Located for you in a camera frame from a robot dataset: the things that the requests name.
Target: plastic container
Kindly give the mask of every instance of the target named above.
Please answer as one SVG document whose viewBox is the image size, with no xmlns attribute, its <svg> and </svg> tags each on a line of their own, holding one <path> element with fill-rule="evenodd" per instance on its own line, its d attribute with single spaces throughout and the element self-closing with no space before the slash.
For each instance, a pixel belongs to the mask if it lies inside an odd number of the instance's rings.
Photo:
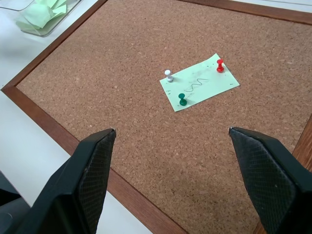
<svg viewBox="0 0 312 234">
<path fill-rule="evenodd" d="M 0 0 L 0 11 L 22 32 L 47 36 L 80 0 Z"/>
</svg>

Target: cork surface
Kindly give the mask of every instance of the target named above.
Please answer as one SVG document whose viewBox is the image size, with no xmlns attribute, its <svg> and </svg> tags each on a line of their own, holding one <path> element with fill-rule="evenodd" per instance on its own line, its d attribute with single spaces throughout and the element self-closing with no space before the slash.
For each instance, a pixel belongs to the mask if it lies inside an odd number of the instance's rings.
<svg viewBox="0 0 312 234">
<path fill-rule="evenodd" d="M 109 0 L 18 88 L 78 139 L 117 130 L 112 167 L 190 233 L 258 217 L 230 126 L 292 151 L 312 112 L 312 27 L 175 0 Z M 218 53 L 240 83 L 175 113 L 160 85 Z"/>
</svg>

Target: push pin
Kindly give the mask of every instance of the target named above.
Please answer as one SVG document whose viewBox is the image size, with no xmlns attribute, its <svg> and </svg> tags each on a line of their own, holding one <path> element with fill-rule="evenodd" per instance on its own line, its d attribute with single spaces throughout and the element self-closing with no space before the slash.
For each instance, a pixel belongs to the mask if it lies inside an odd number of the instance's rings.
<svg viewBox="0 0 312 234">
<path fill-rule="evenodd" d="M 218 59 L 216 62 L 218 64 L 216 71 L 222 73 L 224 71 L 224 68 L 222 67 L 223 59 Z"/>
<path fill-rule="evenodd" d="M 165 71 L 165 75 L 167 76 L 167 81 L 168 82 L 172 82 L 174 80 L 174 78 L 170 74 L 171 74 L 170 70 L 166 70 Z"/>
<path fill-rule="evenodd" d="M 184 99 L 185 95 L 184 94 L 179 94 L 179 99 L 180 100 L 180 105 L 185 106 L 187 104 L 187 101 Z"/>
</svg>

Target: wooden frame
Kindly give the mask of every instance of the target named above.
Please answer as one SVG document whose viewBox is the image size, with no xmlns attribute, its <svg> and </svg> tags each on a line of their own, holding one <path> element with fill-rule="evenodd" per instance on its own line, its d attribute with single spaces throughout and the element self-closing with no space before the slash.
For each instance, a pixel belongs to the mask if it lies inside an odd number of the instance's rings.
<svg viewBox="0 0 312 234">
<path fill-rule="evenodd" d="M 18 73 L 2 91 L 19 106 L 36 124 L 38 124 L 69 155 L 72 155 L 79 140 L 57 123 L 51 116 L 38 107 L 16 86 L 31 73 L 46 57 L 48 57 L 63 41 L 79 28 L 107 0 L 98 0 L 88 11 L 75 21 L 64 33 L 52 42 L 42 53 Z M 253 5 L 232 0 L 183 0 L 202 5 L 228 10 L 267 16 L 280 20 L 289 20 L 312 25 L 312 14 Z M 310 117 L 293 155 L 303 166 L 312 170 L 312 116 Z M 113 169 L 110 170 L 107 190 L 151 232 L 155 234 L 186 234 L 187 232 L 150 202 L 144 195 L 130 185 Z M 259 222 L 254 234 L 265 234 Z"/>
</svg>

